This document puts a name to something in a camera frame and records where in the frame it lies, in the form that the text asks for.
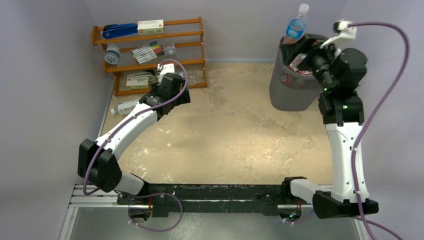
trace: wooden shelf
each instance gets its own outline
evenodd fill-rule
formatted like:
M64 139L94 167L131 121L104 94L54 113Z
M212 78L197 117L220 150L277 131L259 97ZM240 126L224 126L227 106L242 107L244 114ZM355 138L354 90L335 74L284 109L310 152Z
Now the wooden shelf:
M91 32L91 44L93 46L101 45L103 50L106 51L108 48L108 44L112 43L124 43L124 42L134 42L134 41L143 41L143 40L153 40L153 39L162 39L162 38L175 38L175 37L186 37L186 36L196 36L198 35L200 38L200 41L194 41L194 42L183 42L183 43L175 43L176 48L184 48L184 47L193 47L193 46L200 46L200 52L201 52L201 58L199 59L188 59L188 60L182 60L180 63L182 65L202 65L202 71L203 71L203 79L204 83L198 83L195 85L190 85L190 88L204 88L207 87L207 78L206 78L206 69L205 69L205 48L203 44L203 36L204 36L204 30L203 30L203 22L202 18L194 18L194 19L185 19L185 20L173 20L173 21L164 21L163 24L165 26L173 26L173 25L185 25L185 24L199 24L199 31L186 31L186 32L175 32L175 33L163 33L163 34L155 34L155 35L143 35L143 36L124 36L124 37L117 37L117 38L111 38L111 39L105 39L103 38L101 32L103 31L103 26L94 26L92 28ZM137 49L137 47L129 47L129 48L122 48L120 51L121 53L128 53L132 50ZM130 94L142 94L142 93L148 93L149 89L135 89L135 90L128 90L128 91L119 91L119 80L121 77L121 72L124 71L136 71L136 70L146 70L146 69L156 69L158 66L157 63L147 63L147 64L138 64L138 65L130 65L130 66L116 66L116 65L110 65L107 62L103 61L103 70L106 73L113 73L115 78L114 83L114 91L113 93L115 96L122 96L122 95L130 95Z

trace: white box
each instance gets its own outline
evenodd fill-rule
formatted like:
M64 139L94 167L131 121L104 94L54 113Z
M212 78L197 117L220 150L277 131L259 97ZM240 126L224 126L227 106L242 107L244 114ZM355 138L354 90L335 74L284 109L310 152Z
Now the white box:
M148 89L153 76L127 77L126 86L129 89Z
M140 35L164 33L164 20L138 21L137 32Z

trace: beige floor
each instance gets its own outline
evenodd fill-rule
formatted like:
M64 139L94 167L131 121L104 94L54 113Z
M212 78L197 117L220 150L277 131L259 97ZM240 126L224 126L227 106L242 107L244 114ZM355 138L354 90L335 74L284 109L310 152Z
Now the beige floor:
M317 102L303 112L274 109L268 90L273 64L206 68L208 87L191 89L191 103L144 131L119 160L123 171L151 183L280 184L286 176L304 176L331 184L330 145ZM113 96L110 107L135 98ZM123 118L108 113L103 133Z

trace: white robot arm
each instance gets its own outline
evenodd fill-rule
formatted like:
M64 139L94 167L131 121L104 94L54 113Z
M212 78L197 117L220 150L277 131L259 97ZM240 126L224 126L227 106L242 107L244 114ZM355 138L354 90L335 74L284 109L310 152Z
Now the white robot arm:
M133 174L122 172L118 165L119 158L144 130L167 115L175 106L191 101L189 91L186 89L175 101L166 104L180 92L184 80L174 73L172 63L159 65L158 71L160 83L152 86L151 91L138 101L129 115L95 141L86 139L79 146L78 175L82 178L87 174L96 151L102 148L89 171L88 180L104 192L115 190L137 195L141 191L145 182Z
M307 34L293 45L282 45L286 52L284 64L289 64L298 54L307 54L298 68L313 72L322 86L318 101L331 146L331 191L303 177L289 177L284 181L289 186L290 194L312 203L316 215L323 219L355 216L358 214L358 204L362 204L366 214L378 211L378 203L369 199L361 144L352 149L364 123L363 104L355 89L367 72L367 58L354 48L339 50L339 47L355 39L357 29L348 27L350 23L343 20L337 22L334 25L336 36L327 40ZM359 203L354 185L352 151L356 151L354 167L361 197Z

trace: gray wall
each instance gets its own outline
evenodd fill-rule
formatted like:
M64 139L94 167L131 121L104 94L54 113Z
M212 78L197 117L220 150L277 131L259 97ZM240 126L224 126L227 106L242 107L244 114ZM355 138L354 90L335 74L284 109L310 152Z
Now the gray wall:
M77 176L111 94L82 0L0 3L0 233L59 237Z
M277 44L302 3L310 5L308 32L331 34L347 1L85 0L99 26L200 16L207 60L237 62L273 62Z
M370 220L390 227L404 239L423 239L424 230L424 81L421 0L349 0L340 18L353 22L385 21L409 36L411 55L406 71L363 138L364 174L380 211ZM401 37L389 28L362 26L351 47L368 57L368 73L359 91L368 117L394 80L404 54ZM378 239L394 239L373 228Z

